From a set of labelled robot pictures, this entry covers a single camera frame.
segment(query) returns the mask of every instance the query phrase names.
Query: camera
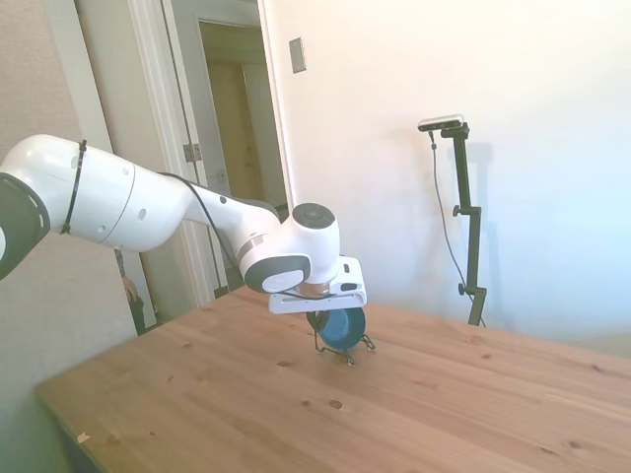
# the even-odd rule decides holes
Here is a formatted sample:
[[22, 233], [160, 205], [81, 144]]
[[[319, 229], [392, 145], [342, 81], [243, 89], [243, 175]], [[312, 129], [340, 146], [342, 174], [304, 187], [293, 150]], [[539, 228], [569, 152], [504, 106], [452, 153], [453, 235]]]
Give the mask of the camera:
[[464, 123], [462, 115], [445, 115], [436, 118], [428, 118], [418, 122], [418, 131], [437, 131], [447, 128], [457, 128]]

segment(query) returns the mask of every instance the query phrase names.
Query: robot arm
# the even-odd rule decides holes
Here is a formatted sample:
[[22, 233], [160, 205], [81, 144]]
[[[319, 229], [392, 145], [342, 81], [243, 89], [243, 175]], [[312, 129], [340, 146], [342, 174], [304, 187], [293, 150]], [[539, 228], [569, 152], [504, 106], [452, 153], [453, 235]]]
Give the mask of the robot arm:
[[47, 135], [18, 143], [0, 166], [0, 280], [48, 231], [147, 251], [169, 239], [182, 220], [214, 224], [230, 242], [229, 256], [245, 283], [272, 295], [273, 312], [366, 303], [359, 262], [339, 256], [339, 228], [325, 207], [299, 205], [281, 225], [264, 204]]

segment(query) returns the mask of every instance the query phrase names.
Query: wooden tabletop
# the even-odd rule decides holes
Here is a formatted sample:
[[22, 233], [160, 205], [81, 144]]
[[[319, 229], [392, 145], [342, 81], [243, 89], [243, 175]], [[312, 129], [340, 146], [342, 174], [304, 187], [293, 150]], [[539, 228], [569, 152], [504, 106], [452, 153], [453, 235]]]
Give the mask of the wooden tabletop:
[[115, 473], [631, 472], [631, 361], [366, 313], [350, 368], [239, 290], [38, 392]]

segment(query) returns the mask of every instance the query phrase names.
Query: wall plate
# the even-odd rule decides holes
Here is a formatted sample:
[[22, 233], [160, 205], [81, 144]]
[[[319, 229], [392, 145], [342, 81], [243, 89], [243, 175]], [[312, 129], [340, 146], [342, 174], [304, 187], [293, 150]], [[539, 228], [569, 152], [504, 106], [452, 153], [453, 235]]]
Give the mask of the wall plate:
[[305, 62], [305, 48], [303, 47], [303, 39], [297, 37], [289, 41], [289, 52], [292, 56], [292, 67], [294, 68], [294, 74], [307, 70], [307, 63]]

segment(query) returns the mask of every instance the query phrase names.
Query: black metal stand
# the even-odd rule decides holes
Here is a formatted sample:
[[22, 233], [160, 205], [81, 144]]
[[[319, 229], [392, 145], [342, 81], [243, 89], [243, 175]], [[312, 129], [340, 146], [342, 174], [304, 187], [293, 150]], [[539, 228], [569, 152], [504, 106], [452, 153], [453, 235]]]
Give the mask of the black metal stand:
[[477, 285], [477, 270], [480, 258], [480, 227], [482, 221], [482, 208], [471, 207], [471, 195], [469, 193], [469, 175], [466, 165], [465, 141], [469, 137], [469, 126], [463, 123], [455, 128], [447, 128], [441, 131], [443, 138], [454, 140], [454, 152], [456, 154], [457, 191], [460, 205], [454, 207], [454, 217], [458, 214], [469, 217], [469, 248], [466, 267], [466, 286], [458, 284], [460, 295], [465, 293], [473, 297], [468, 323], [479, 325], [482, 318], [482, 309], [486, 299], [486, 289]]

